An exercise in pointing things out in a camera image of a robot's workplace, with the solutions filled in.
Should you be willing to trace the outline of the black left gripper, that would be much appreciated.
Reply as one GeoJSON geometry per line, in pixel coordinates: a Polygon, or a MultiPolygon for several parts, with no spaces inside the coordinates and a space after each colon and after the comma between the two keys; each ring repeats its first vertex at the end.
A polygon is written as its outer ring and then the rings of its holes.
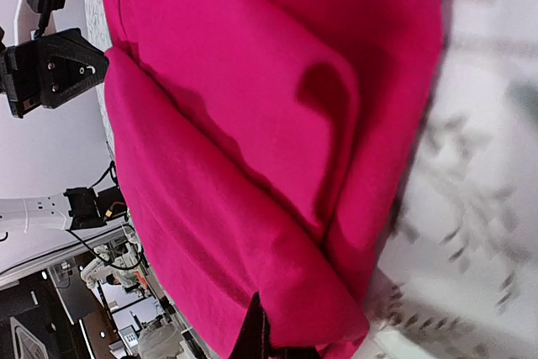
{"type": "Polygon", "coordinates": [[[1,94],[15,118],[42,105],[56,109],[102,84],[109,61],[79,28],[6,46],[1,30],[1,94]]]}

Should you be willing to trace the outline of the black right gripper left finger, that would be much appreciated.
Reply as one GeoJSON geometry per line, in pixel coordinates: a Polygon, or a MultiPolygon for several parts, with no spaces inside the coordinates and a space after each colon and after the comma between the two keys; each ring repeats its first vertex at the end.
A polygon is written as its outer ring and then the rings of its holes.
{"type": "Polygon", "coordinates": [[[268,359],[271,353],[269,321],[259,293],[255,293],[229,359],[268,359]]]}

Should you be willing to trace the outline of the floral patterned tablecloth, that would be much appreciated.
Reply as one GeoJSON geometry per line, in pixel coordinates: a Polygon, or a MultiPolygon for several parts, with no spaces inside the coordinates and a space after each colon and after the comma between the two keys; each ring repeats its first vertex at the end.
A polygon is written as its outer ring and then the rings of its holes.
{"type": "Polygon", "coordinates": [[[349,358],[537,355],[537,0],[441,0],[442,46],[349,358]]]}

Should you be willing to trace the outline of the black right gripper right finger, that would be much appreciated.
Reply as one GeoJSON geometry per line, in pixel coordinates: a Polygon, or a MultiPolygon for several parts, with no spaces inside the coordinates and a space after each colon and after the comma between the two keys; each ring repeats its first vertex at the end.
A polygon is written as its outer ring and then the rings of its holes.
{"type": "Polygon", "coordinates": [[[314,347],[282,347],[272,351],[276,359],[320,359],[314,347]]]}

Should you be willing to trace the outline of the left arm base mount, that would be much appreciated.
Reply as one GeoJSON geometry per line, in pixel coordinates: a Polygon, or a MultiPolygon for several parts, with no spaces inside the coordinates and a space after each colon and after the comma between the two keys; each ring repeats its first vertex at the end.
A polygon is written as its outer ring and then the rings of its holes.
{"type": "Polygon", "coordinates": [[[63,195],[69,203],[69,230],[96,229],[108,221],[127,218],[128,206],[118,186],[97,193],[93,188],[68,188],[63,195]]]}

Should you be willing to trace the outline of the red t-shirt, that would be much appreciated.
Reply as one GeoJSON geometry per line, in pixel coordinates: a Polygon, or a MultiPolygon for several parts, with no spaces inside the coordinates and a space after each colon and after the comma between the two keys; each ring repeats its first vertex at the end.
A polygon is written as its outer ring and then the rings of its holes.
{"type": "Polygon", "coordinates": [[[220,356],[255,293],[272,351],[353,356],[441,0],[103,4],[119,184],[162,287],[220,356]]]}

